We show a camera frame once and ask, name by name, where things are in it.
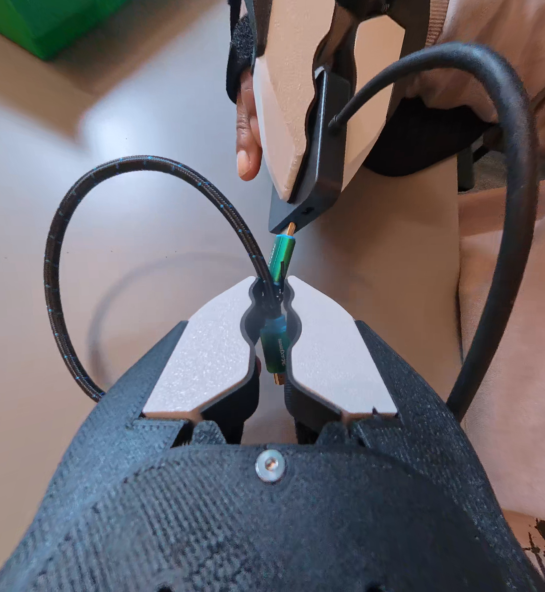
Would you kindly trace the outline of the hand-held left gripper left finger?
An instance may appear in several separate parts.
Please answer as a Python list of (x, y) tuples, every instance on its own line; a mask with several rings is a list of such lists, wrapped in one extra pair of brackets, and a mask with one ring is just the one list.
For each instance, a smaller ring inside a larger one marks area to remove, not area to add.
[(145, 417), (213, 421), (227, 442), (241, 442), (259, 403), (259, 287), (247, 277), (191, 316), (143, 407)]

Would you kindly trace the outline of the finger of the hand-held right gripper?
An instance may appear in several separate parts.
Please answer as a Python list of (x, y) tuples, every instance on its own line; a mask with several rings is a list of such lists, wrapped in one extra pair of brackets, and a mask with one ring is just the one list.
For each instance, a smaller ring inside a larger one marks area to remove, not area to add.
[[(400, 58), (404, 34), (404, 29), (387, 15), (359, 24), (353, 50), (356, 93)], [(342, 189), (357, 173), (384, 128), (393, 86), (377, 93), (348, 121)]]
[(335, 1), (272, 1), (266, 48), (255, 60), (254, 97), (263, 156), (276, 191), (289, 200), (307, 147), (313, 62), (330, 31)]

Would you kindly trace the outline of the person's right hand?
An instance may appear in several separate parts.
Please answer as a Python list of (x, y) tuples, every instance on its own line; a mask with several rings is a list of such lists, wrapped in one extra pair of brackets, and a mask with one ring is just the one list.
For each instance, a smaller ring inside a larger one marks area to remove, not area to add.
[(236, 160), (240, 179), (255, 179), (261, 168), (262, 144), (250, 71), (240, 78), (236, 100)]

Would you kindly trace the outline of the black adapter hub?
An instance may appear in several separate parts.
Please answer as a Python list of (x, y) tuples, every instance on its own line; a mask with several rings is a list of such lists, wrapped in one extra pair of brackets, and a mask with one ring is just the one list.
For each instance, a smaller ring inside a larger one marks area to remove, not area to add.
[(342, 192), (346, 128), (328, 125), (350, 99), (350, 83), (321, 70), (315, 80), (315, 100), (307, 119), (307, 149), (289, 202), (272, 190), (268, 230), (279, 234), (290, 223), (300, 230), (328, 211)]

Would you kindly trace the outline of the green plastic bin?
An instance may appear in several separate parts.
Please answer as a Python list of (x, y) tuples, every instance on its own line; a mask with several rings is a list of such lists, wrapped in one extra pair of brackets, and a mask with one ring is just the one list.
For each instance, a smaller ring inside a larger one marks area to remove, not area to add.
[(42, 60), (103, 23), (126, 1), (0, 1), (0, 34)]

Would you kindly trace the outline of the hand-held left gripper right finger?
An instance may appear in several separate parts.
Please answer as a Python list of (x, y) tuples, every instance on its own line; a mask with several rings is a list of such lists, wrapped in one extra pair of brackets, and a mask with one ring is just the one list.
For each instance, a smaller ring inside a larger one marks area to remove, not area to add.
[(400, 414), (355, 318), (317, 288), (285, 281), (290, 345), (285, 406), (297, 440), (317, 440), (328, 424), (400, 428)]

